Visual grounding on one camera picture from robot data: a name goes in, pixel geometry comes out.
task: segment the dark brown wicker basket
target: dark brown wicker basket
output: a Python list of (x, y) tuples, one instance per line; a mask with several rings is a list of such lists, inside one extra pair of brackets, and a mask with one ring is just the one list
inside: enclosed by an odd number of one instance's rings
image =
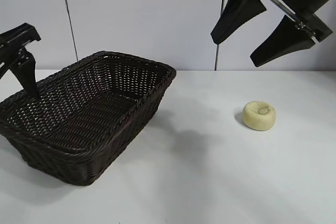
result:
[(74, 185), (92, 184), (157, 111), (176, 76), (168, 65), (98, 52), (0, 103), (0, 134), (29, 166)]

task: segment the white tabletop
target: white tabletop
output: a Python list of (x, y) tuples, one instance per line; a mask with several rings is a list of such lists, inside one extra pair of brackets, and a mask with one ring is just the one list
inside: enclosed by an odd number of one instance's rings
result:
[[(19, 88), (6, 74), (0, 100)], [(253, 100), (275, 107), (270, 131), (241, 124)], [(88, 187), (28, 167), (0, 136), (0, 223), (336, 223), (336, 73), (178, 72)]]

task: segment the round sponge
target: round sponge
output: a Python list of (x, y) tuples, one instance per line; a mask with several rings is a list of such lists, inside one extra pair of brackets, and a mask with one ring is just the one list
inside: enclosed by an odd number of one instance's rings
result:
[(276, 121), (275, 109), (266, 102), (249, 102), (243, 109), (243, 122), (251, 129), (267, 131)]

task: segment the white wall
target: white wall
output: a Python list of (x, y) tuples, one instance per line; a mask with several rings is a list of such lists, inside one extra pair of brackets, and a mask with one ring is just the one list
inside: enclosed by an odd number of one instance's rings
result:
[(68, 0), (80, 58), (121, 51), (178, 69), (213, 70), (221, 0)]
[[(251, 53), (274, 31), (284, 16), (270, 1), (262, 2), (267, 12), (243, 25), (221, 44), (219, 70), (336, 70), (335, 34), (310, 50), (294, 52), (255, 68), (250, 59)], [(329, 1), (317, 15), (336, 33), (336, 0)]]
[(42, 40), (30, 44), (39, 69), (59, 69), (76, 61), (64, 0), (0, 0), (0, 34), (27, 22)]

